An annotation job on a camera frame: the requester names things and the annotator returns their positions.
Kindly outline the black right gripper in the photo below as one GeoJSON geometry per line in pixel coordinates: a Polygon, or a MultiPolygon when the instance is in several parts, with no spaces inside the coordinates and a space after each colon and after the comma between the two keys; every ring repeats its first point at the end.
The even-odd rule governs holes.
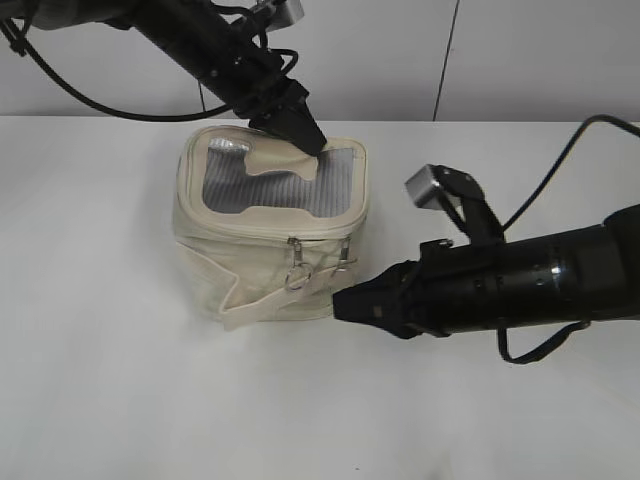
{"type": "Polygon", "coordinates": [[[504,250],[504,243],[423,242],[419,261],[394,264],[334,293],[333,316],[400,339],[502,329],[498,255],[504,250]]]}

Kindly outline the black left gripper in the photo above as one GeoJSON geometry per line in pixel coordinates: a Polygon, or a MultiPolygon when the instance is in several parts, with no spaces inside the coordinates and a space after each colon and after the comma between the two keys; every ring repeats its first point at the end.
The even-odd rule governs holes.
{"type": "Polygon", "coordinates": [[[232,111],[250,128],[319,154],[326,137],[308,108],[309,91],[289,77],[298,61],[295,50],[259,46],[238,32],[198,32],[197,81],[222,104],[197,117],[232,111]]]}

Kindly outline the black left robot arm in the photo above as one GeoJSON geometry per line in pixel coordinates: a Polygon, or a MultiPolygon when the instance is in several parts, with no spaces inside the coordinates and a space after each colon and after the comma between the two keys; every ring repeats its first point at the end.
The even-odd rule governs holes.
{"type": "Polygon", "coordinates": [[[289,78],[299,55],[270,46],[270,32],[304,16],[298,1],[258,1],[251,7],[212,1],[4,1],[1,33],[61,89],[109,116],[154,123],[190,122],[232,112],[250,127],[316,156],[327,139],[307,105],[309,92],[289,78]],[[103,105],[66,82],[28,40],[31,29],[60,30],[101,23],[135,29],[182,67],[221,105],[184,115],[149,115],[103,105]]]}

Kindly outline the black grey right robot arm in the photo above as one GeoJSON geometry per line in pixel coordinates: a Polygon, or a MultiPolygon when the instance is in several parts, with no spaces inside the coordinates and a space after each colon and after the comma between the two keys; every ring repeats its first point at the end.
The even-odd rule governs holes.
{"type": "Polygon", "coordinates": [[[410,339],[639,314],[636,206],[582,229],[420,253],[334,294],[335,318],[410,339]]]}

